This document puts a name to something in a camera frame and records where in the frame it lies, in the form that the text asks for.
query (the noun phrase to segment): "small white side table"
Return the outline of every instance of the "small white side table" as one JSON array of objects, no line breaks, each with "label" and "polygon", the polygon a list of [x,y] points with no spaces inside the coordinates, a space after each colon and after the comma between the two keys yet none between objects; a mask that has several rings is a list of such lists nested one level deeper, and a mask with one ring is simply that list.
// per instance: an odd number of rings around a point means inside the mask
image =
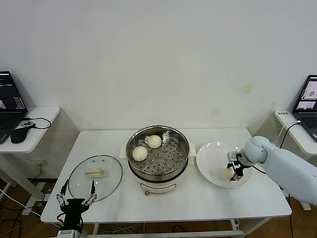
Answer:
[{"label": "small white side table", "polygon": [[[42,117],[46,118],[50,122],[53,122],[58,113],[59,107],[35,107],[30,110],[27,116],[30,118]],[[36,123],[38,127],[46,127],[49,125],[47,121],[41,119],[30,121]],[[30,181],[27,180],[23,174],[23,171],[19,169],[19,166],[13,161],[9,162],[5,158],[4,154],[30,153],[35,149],[46,131],[47,129],[31,129],[29,130],[27,137],[23,142],[13,144],[11,143],[10,138],[8,138],[3,144],[0,145],[0,178],[7,183],[6,187],[4,188],[4,192],[6,192],[10,186],[16,186],[16,184],[19,184],[32,195],[27,202],[26,207],[33,207],[36,201],[48,200],[49,194],[43,194],[41,192],[45,182],[40,182],[37,186],[34,186]],[[22,214],[29,215],[30,211],[24,209]]]},{"label": "small white side table", "polygon": [[[287,110],[275,111],[274,115],[282,126],[285,126],[287,124],[285,130],[287,130],[292,125],[290,122],[297,120],[293,116],[293,114]],[[317,155],[317,142],[312,139],[312,137],[301,125],[296,125],[290,128],[288,133],[305,155]],[[309,211],[312,209],[308,203],[304,203],[301,201],[299,201],[299,203],[305,211]]]}]

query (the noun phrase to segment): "stainless steel pot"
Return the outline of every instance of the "stainless steel pot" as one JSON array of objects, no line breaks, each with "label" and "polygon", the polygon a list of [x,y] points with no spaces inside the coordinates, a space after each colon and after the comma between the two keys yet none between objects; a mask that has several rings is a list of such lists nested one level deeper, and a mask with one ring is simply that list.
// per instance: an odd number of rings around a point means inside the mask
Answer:
[{"label": "stainless steel pot", "polygon": [[[147,145],[151,135],[158,135],[162,139],[159,148],[152,149]],[[143,146],[148,151],[143,161],[135,161],[132,157],[132,151],[137,146]],[[131,171],[138,178],[153,183],[171,181],[181,175],[188,164],[188,153],[186,137],[180,131],[163,125],[139,130],[129,139],[126,148]]]}]

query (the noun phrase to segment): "wooden floor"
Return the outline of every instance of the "wooden floor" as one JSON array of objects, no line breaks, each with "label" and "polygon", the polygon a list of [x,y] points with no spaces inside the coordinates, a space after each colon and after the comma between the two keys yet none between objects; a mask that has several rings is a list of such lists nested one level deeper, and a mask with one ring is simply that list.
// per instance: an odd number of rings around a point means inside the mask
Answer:
[{"label": "wooden floor", "polygon": [[[3,189],[4,182],[0,183],[0,188]],[[49,193],[49,189],[52,190],[54,183],[47,183],[44,191]],[[18,200],[21,203],[25,203],[29,194],[21,187],[12,188],[8,191],[9,195]],[[1,205],[11,209],[20,209],[20,205],[11,201],[8,198],[4,198],[1,201]],[[311,211],[303,211],[299,203],[295,199],[291,199],[291,207],[293,209],[292,222],[294,238],[317,238],[317,208],[313,207]],[[42,213],[43,206],[38,208],[38,213]],[[21,228],[21,238],[50,238],[55,237],[57,230],[48,224],[42,223],[39,217],[35,214],[30,216],[22,216],[20,211],[10,211],[2,207],[2,213],[0,217],[0,237],[9,238],[10,233],[2,235],[11,230],[13,221],[5,221],[6,219],[21,220],[22,225],[27,222],[33,221]],[[247,221],[240,221],[240,227],[243,227]],[[128,227],[133,224],[102,224],[99,229],[99,234],[111,234],[114,228]],[[143,223],[136,224],[130,230],[126,230],[128,233],[143,233]],[[187,232],[195,231],[221,231],[231,228],[229,221],[219,222],[180,222],[180,223],[146,223],[146,233],[169,233],[173,231],[175,225],[180,225]],[[89,234],[93,231],[93,225],[87,224],[84,226]],[[175,228],[175,232],[182,232],[179,227]],[[19,229],[15,229],[12,232],[11,238],[19,237]],[[291,238],[290,221],[289,217],[273,218],[259,229],[251,233],[248,238]]]}]

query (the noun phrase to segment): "laptop keyboard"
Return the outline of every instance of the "laptop keyboard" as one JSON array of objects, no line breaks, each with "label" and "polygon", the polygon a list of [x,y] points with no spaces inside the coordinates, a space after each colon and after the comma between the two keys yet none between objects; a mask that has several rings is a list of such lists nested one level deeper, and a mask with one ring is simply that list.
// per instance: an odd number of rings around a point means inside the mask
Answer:
[{"label": "laptop keyboard", "polygon": [[0,128],[11,128],[20,120],[20,117],[0,116]]},{"label": "laptop keyboard", "polygon": [[301,120],[308,128],[317,128],[317,117],[305,117],[305,118],[300,118],[300,120]]}]

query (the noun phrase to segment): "lid handle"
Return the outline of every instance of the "lid handle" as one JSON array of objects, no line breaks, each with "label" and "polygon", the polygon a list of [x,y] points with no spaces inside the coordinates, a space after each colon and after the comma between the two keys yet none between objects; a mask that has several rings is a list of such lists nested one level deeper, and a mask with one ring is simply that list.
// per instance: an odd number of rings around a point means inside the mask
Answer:
[{"label": "lid handle", "polygon": [[106,172],[102,169],[87,169],[85,176],[86,178],[101,178],[106,176]]}]

